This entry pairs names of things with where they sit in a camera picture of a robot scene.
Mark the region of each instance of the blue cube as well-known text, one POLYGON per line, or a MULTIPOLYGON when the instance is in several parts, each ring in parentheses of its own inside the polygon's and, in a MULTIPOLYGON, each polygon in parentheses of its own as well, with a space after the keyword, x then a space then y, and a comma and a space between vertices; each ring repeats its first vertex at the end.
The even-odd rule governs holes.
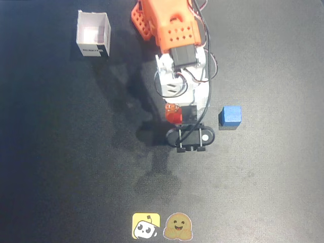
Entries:
POLYGON ((224 127, 238 127, 242 122, 242 108, 240 106, 224 106, 220 122, 224 127))

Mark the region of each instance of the orange robot part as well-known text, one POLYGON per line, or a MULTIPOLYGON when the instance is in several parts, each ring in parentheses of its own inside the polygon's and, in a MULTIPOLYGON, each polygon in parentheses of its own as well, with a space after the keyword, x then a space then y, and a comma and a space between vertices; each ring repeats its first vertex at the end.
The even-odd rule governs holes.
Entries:
POLYGON ((172 124, 182 124, 182 109, 176 104, 166 104, 166 119, 172 124))
POLYGON ((155 36, 163 54, 175 47, 200 45, 198 23, 188 3, 191 0, 138 0, 132 21, 145 41, 155 36))

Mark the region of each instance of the yellow robot logo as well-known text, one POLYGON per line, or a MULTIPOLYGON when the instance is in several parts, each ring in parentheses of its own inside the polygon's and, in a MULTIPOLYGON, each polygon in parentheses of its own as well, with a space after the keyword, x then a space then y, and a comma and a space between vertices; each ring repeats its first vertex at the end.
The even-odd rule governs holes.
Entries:
POLYGON ((135 213, 133 215, 132 236, 134 239, 151 239, 157 236, 160 215, 156 213, 135 213))

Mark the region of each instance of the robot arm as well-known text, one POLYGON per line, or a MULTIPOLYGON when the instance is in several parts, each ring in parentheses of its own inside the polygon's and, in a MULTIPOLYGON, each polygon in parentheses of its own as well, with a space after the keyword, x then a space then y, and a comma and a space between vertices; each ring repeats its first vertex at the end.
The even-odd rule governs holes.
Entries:
POLYGON ((191 0, 138 0, 132 10, 132 21, 143 39, 155 36, 161 50, 161 56, 156 55, 154 84, 159 82, 166 119, 175 125, 167 141, 178 152, 205 151, 215 138, 214 131, 200 123, 209 104, 210 82, 206 43, 201 43, 195 16, 199 18, 191 0))

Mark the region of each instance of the white circle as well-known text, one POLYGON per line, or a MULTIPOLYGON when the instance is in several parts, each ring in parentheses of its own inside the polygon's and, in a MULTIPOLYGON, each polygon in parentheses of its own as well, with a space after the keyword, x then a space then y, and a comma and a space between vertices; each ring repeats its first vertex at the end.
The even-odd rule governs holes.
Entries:
POLYGON ((206 142, 206 141, 208 141, 209 136, 207 134, 205 134, 201 138, 206 142))

